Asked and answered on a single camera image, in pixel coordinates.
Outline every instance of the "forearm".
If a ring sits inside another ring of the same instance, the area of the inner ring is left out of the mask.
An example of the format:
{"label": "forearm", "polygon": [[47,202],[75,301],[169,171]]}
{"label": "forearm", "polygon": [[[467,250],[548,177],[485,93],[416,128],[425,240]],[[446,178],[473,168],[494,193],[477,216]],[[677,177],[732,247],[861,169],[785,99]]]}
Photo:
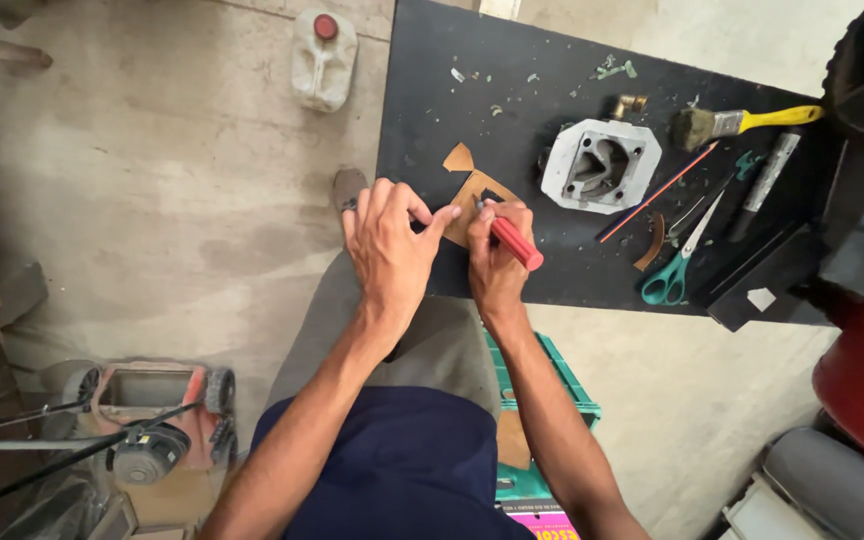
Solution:
{"label": "forearm", "polygon": [[278,538],[315,485],[349,410],[394,346],[356,316],[219,498],[200,538]]}
{"label": "forearm", "polygon": [[577,531],[591,538],[648,538],[622,500],[605,453],[536,340],[525,306],[485,317],[509,370],[522,429],[539,471]]}

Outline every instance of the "white paper piece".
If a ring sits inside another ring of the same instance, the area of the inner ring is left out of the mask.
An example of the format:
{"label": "white paper piece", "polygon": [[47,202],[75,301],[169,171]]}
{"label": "white paper piece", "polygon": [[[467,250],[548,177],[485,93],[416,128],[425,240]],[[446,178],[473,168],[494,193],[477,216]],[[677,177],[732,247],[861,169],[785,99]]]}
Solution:
{"label": "white paper piece", "polygon": [[765,309],[772,306],[772,303],[776,300],[776,295],[764,287],[761,289],[752,289],[745,296],[760,312],[765,312]]}

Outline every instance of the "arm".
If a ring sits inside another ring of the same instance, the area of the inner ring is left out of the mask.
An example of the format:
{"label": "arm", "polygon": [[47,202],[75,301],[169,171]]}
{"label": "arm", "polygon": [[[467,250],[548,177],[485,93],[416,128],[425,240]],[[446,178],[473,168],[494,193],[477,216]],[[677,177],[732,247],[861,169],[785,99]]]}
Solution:
{"label": "arm", "polygon": [[[312,490],[359,390],[405,333],[426,292],[439,239],[459,215],[433,216],[404,183],[379,178],[342,213],[362,285],[355,315],[305,387],[242,467],[202,527],[202,540],[279,538]],[[410,215],[428,225],[415,234]]]}
{"label": "arm", "polygon": [[521,202],[488,202],[468,231],[469,281],[482,321],[509,369],[538,470],[582,538],[648,540],[622,500],[605,453],[533,335],[521,300],[528,272],[504,246],[490,247],[489,228],[496,215],[509,219],[533,242],[532,212]]}

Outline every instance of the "scissors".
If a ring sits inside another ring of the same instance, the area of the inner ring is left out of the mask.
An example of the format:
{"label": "scissors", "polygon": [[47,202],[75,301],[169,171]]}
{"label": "scissors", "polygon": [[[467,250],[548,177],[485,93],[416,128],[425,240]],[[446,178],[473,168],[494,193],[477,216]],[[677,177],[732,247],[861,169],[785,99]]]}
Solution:
{"label": "scissors", "polygon": [[715,207],[719,205],[723,193],[725,191],[719,193],[715,202],[708,207],[708,211],[702,216],[699,224],[695,226],[695,230],[692,231],[681,250],[675,253],[675,256],[664,268],[645,280],[645,284],[642,285],[642,300],[646,303],[653,306],[677,306],[685,298],[686,266],[689,264],[689,259],[695,252],[696,246],[699,245],[702,232],[709,225],[709,220],[713,218],[713,212],[715,212]]}

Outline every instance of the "brown shoe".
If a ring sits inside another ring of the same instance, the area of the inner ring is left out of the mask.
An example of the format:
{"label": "brown shoe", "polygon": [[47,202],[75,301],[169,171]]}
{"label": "brown shoe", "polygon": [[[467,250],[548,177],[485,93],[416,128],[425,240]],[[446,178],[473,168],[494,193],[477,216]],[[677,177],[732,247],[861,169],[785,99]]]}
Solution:
{"label": "brown shoe", "polygon": [[354,211],[359,202],[359,191],[369,187],[366,175],[359,169],[342,169],[332,180],[332,207],[342,216],[344,211]]}

